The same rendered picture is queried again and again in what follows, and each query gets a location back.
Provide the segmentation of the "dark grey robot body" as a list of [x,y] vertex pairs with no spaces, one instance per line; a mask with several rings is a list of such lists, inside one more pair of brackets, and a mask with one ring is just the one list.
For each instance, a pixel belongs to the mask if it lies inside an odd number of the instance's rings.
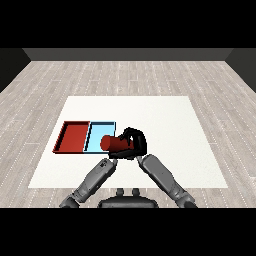
[[142,197],[138,188],[132,189],[131,196],[125,196],[124,189],[118,188],[116,195],[101,200],[98,208],[158,208],[158,204],[155,200]]

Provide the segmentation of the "light blue shallow open box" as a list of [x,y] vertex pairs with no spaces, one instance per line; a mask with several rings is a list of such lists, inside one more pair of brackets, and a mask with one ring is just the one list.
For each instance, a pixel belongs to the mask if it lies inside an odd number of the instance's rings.
[[100,143],[105,135],[114,136],[116,123],[114,121],[92,121],[86,135],[83,152],[85,154],[105,154]]

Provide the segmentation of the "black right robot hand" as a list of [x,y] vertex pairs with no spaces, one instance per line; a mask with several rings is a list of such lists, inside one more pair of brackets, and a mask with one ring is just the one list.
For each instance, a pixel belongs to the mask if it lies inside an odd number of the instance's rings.
[[119,138],[121,140],[126,139],[128,142],[131,141],[130,138],[133,138],[132,142],[134,148],[131,150],[134,151],[135,157],[144,156],[147,154],[147,142],[142,131],[128,127],[123,131]]

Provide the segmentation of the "red shallow open box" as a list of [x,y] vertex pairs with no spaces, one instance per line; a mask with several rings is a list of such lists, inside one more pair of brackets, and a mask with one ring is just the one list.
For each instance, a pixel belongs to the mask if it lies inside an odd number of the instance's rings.
[[65,121],[56,140],[53,153],[82,154],[89,124],[89,121]]

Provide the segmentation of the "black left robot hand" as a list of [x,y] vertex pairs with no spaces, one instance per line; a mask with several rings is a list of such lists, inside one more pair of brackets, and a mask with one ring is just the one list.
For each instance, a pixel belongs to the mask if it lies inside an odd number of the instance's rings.
[[110,159],[126,159],[133,160],[135,158],[135,153],[131,149],[122,150],[118,152],[110,152],[108,154]]

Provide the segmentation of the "red can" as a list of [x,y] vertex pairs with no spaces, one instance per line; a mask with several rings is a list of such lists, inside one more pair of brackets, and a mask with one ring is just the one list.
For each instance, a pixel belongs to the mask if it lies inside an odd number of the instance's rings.
[[123,150],[133,149],[133,142],[128,142],[126,139],[121,140],[119,137],[104,135],[100,142],[100,147],[103,151],[119,152]]

